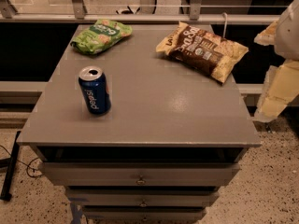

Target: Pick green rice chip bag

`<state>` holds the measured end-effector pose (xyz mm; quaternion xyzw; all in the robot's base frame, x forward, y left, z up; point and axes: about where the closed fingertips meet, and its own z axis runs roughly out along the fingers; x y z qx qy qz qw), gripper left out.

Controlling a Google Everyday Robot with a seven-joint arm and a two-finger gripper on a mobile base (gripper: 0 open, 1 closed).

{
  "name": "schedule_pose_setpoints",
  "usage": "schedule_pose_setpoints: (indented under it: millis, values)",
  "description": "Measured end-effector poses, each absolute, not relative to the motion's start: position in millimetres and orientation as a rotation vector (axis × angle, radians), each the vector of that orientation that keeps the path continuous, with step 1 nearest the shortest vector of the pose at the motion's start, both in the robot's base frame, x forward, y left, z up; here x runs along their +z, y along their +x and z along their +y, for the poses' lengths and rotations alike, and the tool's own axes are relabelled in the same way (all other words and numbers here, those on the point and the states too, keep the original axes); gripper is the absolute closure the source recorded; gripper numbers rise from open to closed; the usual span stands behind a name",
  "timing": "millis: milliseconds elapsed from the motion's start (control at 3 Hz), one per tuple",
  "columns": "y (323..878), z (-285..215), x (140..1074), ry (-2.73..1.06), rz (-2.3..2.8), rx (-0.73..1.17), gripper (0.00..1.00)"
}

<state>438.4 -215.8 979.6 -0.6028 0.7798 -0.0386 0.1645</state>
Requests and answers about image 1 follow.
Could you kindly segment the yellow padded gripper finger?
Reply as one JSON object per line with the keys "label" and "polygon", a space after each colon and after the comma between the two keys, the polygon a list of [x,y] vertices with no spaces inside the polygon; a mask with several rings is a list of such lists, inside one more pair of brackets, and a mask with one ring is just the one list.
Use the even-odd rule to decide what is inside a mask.
{"label": "yellow padded gripper finger", "polygon": [[274,45],[277,25],[278,21],[273,21],[263,31],[255,36],[254,42],[262,46]]}
{"label": "yellow padded gripper finger", "polygon": [[264,78],[254,120],[263,123],[271,122],[298,95],[299,62],[286,60],[279,67],[270,66]]}

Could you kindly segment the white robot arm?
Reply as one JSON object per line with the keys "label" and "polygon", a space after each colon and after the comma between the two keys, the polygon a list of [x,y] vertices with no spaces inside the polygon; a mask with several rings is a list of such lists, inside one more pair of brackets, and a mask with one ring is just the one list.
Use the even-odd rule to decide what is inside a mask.
{"label": "white robot arm", "polygon": [[273,45],[275,53],[285,59],[279,67],[270,66],[265,75],[254,119],[266,123],[276,119],[299,95],[299,0],[293,0],[254,42]]}

